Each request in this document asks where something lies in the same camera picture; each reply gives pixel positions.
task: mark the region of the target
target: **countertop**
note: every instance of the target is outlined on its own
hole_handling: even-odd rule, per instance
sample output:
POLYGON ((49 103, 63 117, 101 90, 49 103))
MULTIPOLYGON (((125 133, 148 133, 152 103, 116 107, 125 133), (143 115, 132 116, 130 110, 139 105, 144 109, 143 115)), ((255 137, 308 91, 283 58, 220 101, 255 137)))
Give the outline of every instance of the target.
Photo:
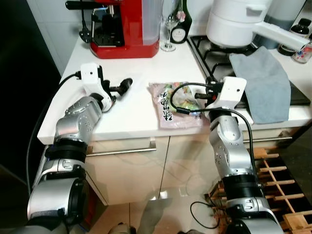
MULTIPOLYGON (((306 64, 298 64, 276 50, 270 51, 280 61, 289 79, 311 99, 312 59, 306 64)), ((160 129, 156 108, 147 89, 150 82, 205 82, 187 43, 176 45, 174 52, 159 50, 153 58, 98 59, 91 53, 89 45, 78 39, 62 79, 79 71, 80 65, 88 62, 102 66, 104 79, 110 80, 111 86, 119 85, 128 77, 133 79, 129 91, 122 99, 117 100, 110 111, 103 114, 93 131, 92 140, 177 136, 209 131, 209 125, 188 129, 160 129)), ((38 133, 38 138, 43 144, 53 143, 57 120, 64 116, 67 107, 84 95, 81 80, 75 78, 68 80, 60 88, 38 133)), ((253 130, 299 127, 312 119, 311 106, 292 106, 288 121, 273 124, 254 124, 246 110, 238 111, 247 118, 253 130)), ((246 130, 242 120, 239 120, 239 125, 242 130, 246 130)))

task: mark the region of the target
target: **plastic snack bag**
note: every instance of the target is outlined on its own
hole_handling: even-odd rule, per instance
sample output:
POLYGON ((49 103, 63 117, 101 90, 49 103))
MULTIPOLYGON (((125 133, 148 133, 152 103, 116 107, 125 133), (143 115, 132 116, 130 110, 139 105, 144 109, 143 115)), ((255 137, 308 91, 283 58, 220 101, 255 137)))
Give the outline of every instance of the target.
MULTIPOLYGON (((170 104, 172 92, 183 82, 175 83, 150 83, 149 90, 153 97, 153 102, 157 106, 158 117, 161 128, 190 128, 204 125, 205 117, 201 113, 190 113, 189 115, 176 112, 170 104)), ((179 89, 173 98, 176 106, 190 110, 200 109, 191 89, 185 86, 179 89)))

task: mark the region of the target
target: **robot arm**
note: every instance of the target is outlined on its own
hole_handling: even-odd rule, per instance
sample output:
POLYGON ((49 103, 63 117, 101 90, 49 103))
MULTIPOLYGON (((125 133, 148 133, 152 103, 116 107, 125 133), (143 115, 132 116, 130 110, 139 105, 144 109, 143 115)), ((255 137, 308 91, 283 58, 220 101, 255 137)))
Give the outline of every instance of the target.
POLYGON ((67 226, 80 223, 86 215, 88 184, 85 158, 92 131, 116 100, 111 92, 123 95, 132 84, 125 79, 119 87, 109 87, 102 68, 81 66, 81 80, 88 96, 82 97, 58 120, 54 144, 47 148, 29 198, 25 227, 15 234, 63 234, 67 226))
MULTIPOLYGON (((221 93, 207 109, 233 109, 240 101, 246 81, 235 77, 225 77, 223 81, 221 93)), ((222 110, 207 112, 206 117, 211 121, 209 140, 227 196, 226 212, 232 219, 227 234, 282 234, 258 183, 236 119, 222 110)))

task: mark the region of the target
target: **red coffee machine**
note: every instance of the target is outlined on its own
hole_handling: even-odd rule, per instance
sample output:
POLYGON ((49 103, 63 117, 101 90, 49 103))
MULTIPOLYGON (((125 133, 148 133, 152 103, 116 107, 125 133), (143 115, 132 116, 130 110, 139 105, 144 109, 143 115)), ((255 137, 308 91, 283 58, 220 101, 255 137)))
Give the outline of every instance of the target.
POLYGON ((150 58, 158 52, 162 0, 67 1, 66 7, 93 9, 87 41, 101 59, 150 58))

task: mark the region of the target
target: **gray towel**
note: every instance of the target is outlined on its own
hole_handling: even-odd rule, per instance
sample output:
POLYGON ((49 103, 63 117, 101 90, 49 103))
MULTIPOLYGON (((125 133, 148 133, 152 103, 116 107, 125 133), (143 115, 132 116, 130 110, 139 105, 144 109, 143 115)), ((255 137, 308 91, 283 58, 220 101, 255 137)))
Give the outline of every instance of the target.
POLYGON ((247 81, 245 93, 255 123, 288 120, 291 86, 281 64, 263 46, 253 54, 230 54, 235 75, 247 81))

